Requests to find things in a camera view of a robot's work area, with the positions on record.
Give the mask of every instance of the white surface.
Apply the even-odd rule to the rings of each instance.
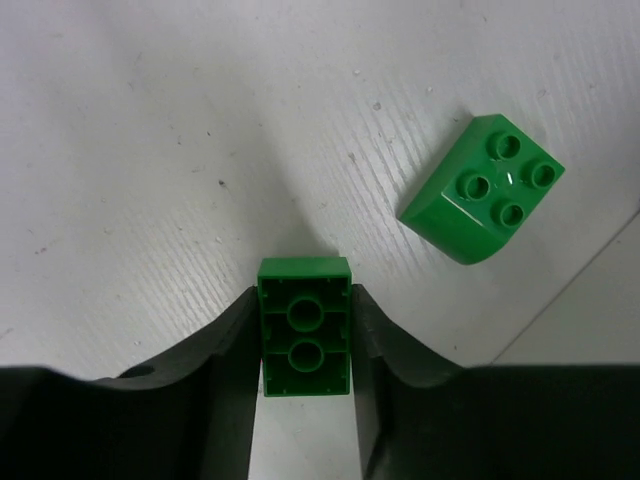
[[[636,216],[496,362],[639,363],[639,246]]]
[[[0,364],[115,375],[262,257],[335,252],[420,340],[493,360],[638,208],[639,21],[635,0],[1,2]],[[493,112],[567,173],[462,267],[394,210]],[[291,428],[322,411],[275,405]]]
[[[256,408],[249,480],[362,478],[352,396],[259,396]]]

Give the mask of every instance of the lego stud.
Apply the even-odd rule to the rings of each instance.
[[[299,372],[314,372],[323,363],[324,350],[311,338],[297,340],[289,349],[289,364]]]
[[[324,321],[322,305],[314,296],[297,296],[289,303],[287,321],[297,332],[313,332]]]
[[[487,150],[491,158],[510,160],[520,152],[520,140],[515,135],[496,133],[489,138]]]
[[[478,201],[489,195],[489,180],[476,172],[461,176],[456,186],[458,194],[467,200]]]
[[[530,187],[546,190],[556,180],[556,171],[548,162],[533,160],[525,166],[523,180]]]
[[[524,220],[524,210],[514,202],[498,202],[492,210],[493,220],[507,228],[516,228]]]

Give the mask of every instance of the scratch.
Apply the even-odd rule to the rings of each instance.
[[[13,328],[7,328],[4,332],[0,333],[0,340],[3,340],[7,335],[13,332]]]

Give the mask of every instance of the green 2x4 brick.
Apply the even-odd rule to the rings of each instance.
[[[258,272],[265,396],[349,393],[346,258],[265,258]]]
[[[500,250],[564,167],[503,115],[473,119],[400,215],[459,263]]]

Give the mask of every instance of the green 2x2 curved brick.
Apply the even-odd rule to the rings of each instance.
[[[563,173],[503,115],[476,117],[400,221],[457,262],[481,262],[506,245]]]

